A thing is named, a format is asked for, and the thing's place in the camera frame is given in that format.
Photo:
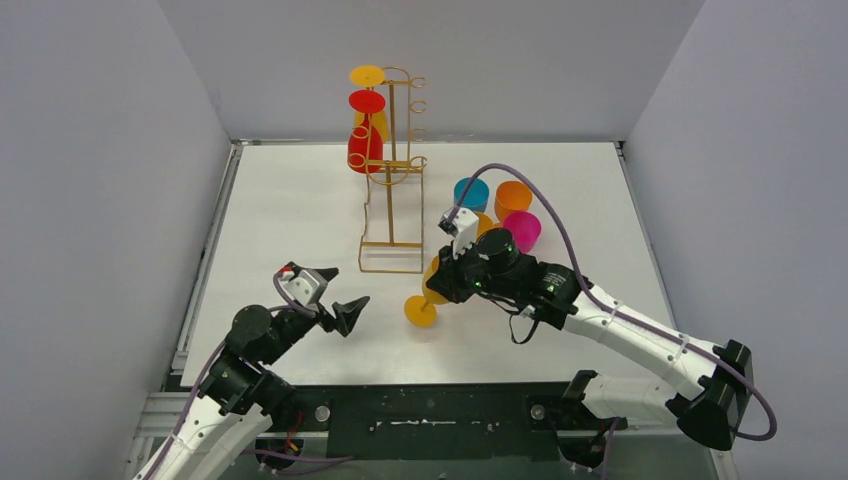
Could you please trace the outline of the gold wire glass rack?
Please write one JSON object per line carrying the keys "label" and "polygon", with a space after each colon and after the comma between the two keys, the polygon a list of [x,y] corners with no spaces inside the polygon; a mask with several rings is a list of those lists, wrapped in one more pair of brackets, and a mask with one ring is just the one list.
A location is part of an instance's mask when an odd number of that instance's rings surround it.
{"label": "gold wire glass rack", "polygon": [[397,66],[378,66],[385,81],[377,90],[386,98],[391,139],[383,145],[381,168],[364,177],[363,229],[357,263],[363,273],[418,274],[424,267],[424,179],[427,158],[413,145],[425,130],[414,117],[427,102],[416,97],[426,85]]}

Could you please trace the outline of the blue plastic wine glass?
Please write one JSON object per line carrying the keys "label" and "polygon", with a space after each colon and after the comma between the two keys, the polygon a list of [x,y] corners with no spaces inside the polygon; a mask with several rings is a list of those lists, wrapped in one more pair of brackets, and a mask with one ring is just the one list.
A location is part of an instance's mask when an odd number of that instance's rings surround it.
{"label": "blue plastic wine glass", "polygon": [[469,177],[458,180],[453,188],[453,203],[463,208],[485,213],[488,207],[490,188],[480,179],[471,180]]}

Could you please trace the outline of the magenta plastic wine glass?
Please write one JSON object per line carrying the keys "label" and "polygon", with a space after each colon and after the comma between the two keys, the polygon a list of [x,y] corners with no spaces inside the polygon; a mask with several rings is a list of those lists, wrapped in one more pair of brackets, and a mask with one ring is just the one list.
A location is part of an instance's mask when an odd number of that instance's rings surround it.
{"label": "magenta plastic wine glass", "polygon": [[502,223],[508,230],[522,253],[530,253],[536,246],[542,232],[539,218],[528,211],[516,211],[508,215]]}

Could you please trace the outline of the orange plastic wine glass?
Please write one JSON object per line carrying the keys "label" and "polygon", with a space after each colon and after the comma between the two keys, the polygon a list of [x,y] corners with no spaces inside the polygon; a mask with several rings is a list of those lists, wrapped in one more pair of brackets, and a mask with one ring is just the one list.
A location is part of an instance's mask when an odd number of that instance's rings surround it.
{"label": "orange plastic wine glass", "polygon": [[527,211],[534,199],[532,190],[520,181],[502,182],[495,192],[494,211],[499,222],[518,211]]}

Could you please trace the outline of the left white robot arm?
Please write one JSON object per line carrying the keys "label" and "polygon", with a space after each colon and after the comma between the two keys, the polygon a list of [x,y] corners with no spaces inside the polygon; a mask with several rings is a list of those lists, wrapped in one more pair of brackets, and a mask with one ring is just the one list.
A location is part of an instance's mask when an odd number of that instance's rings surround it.
{"label": "left white robot arm", "polygon": [[321,303],[336,267],[289,262],[272,277],[281,305],[252,304],[233,317],[201,368],[177,420],[138,479],[217,479],[268,429],[296,424],[296,389],[272,365],[316,327],[349,336],[368,305]]}

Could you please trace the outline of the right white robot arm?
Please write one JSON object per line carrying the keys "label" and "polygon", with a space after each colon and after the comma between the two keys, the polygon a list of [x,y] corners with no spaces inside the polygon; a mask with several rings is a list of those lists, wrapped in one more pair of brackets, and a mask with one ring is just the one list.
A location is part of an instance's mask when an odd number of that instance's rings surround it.
{"label": "right white robot arm", "polygon": [[747,345],[718,345],[666,327],[571,268],[521,252],[506,229],[484,233],[461,253],[452,245],[441,248],[424,284],[450,303],[473,296],[502,302],[534,327],[548,324],[593,340],[657,377],[652,383],[578,372],[563,401],[564,417],[576,428],[614,417],[653,420],[719,451],[742,436],[753,395]]}

